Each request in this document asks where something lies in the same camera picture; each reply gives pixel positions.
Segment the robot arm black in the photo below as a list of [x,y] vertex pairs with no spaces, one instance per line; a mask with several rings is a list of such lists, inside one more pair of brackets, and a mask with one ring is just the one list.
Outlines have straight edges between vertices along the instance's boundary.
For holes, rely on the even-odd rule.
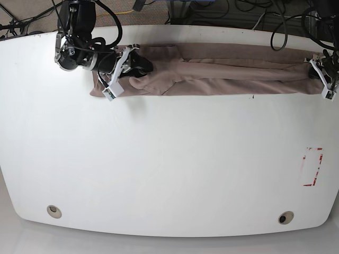
[[[92,36],[97,6],[104,9],[117,26],[117,38],[111,43],[103,37]],[[123,35],[121,22],[101,1],[64,1],[56,14],[55,63],[65,71],[73,71],[79,66],[91,71],[94,80],[92,96],[111,101],[124,92],[119,84],[121,78],[141,78],[154,70],[153,64],[137,53],[138,44],[118,49]]]
[[[313,36],[305,25],[308,14],[314,12],[323,30],[328,33],[332,45],[327,45]],[[322,97],[333,101],[338,92],[338,1],[312,1],[311,7],[301,15],[301,27],[305,35],[323,48],[323,55],[314,55],[306,62],[311,64],[309,74],[323,83]]]

